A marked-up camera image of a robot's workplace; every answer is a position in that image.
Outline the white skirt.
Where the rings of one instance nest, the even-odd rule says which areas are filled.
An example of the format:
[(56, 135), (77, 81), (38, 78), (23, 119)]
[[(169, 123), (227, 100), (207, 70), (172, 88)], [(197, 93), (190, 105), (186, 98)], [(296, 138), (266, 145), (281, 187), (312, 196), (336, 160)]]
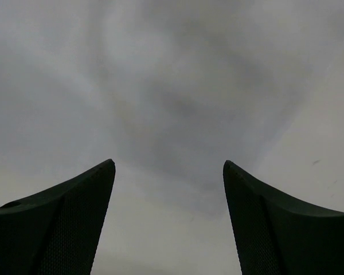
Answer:
[(109, 158), (93, 274), (239, 274), (227, 160), (344, 211), (344, 1), (0, 1), (0, 206)]

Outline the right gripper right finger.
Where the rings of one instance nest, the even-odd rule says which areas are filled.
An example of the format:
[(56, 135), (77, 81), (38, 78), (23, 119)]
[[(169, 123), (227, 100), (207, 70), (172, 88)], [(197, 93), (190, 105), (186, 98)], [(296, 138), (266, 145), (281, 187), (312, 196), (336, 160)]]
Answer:
[(344, 212), (292, 197), (226, 161), (242, 274), (344, 274)]

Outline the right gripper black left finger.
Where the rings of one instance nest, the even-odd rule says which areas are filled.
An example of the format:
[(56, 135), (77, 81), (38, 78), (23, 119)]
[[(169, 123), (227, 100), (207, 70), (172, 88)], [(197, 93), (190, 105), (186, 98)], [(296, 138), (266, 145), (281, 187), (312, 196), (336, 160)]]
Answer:
[(0, 274), (90, 274), (115, 179), (108, 159), (0, 207)]

